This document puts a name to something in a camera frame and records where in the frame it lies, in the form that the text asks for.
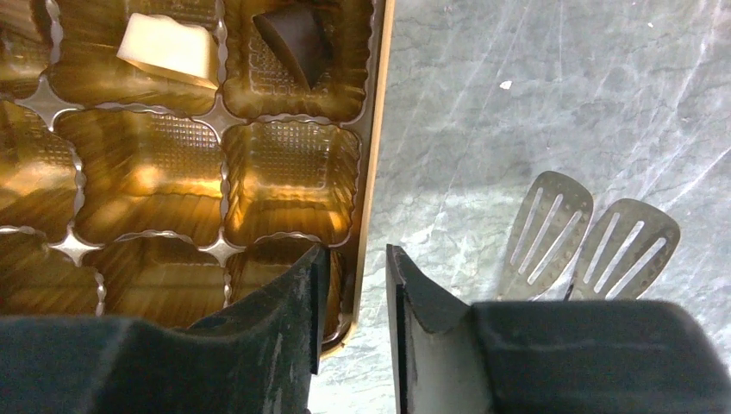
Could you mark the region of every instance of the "countertop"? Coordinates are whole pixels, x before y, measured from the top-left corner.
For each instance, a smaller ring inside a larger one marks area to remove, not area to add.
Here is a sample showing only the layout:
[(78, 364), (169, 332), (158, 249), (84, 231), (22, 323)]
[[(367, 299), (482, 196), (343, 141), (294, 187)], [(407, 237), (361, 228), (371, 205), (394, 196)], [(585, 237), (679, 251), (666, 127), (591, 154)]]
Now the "countertop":
[(637, 198), (678, 221), (642, 297), (682, 305), (731, 362), (731, 0), (397, 0), (388, 80), (360, 324), (313, 414), (396, 412), (386, 243), (467, 303), (493, 298), (546, 170), (584, 184), (595, 218)]

